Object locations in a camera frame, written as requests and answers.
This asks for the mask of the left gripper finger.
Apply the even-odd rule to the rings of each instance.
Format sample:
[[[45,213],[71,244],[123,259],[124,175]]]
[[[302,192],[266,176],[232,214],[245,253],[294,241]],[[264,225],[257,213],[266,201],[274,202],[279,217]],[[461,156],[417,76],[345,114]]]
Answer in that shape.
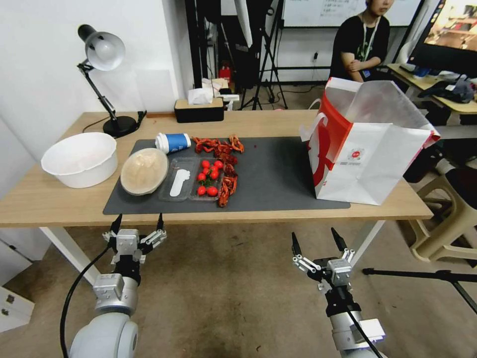
[[[117,248],[117,234],[122,222],[122,213],[111,223],[110,229],[102,234],[109,248]]]
[[[139,249],[142,255],[147,255],[153,251],[167,238],[167,232],[164,229],[163,214],[159,214],[156,230],[140,240]]]

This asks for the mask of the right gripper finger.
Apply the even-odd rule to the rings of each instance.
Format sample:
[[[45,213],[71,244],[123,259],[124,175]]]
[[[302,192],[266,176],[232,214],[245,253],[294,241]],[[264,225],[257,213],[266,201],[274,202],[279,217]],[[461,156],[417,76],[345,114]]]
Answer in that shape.
[[[341,253],[341,258],[351,263],[355,251],[348,248],[344,238],[338,234],[334,227],[331,227],[331,234],[339,252]]]
[[[298,242],[295,232],[291,233],[292,239],[292,263],[300,271],[307,274],[307,276],[323,276],[323,271],[320,265],[312,262],[305,256],[303,256],[300,244]]]

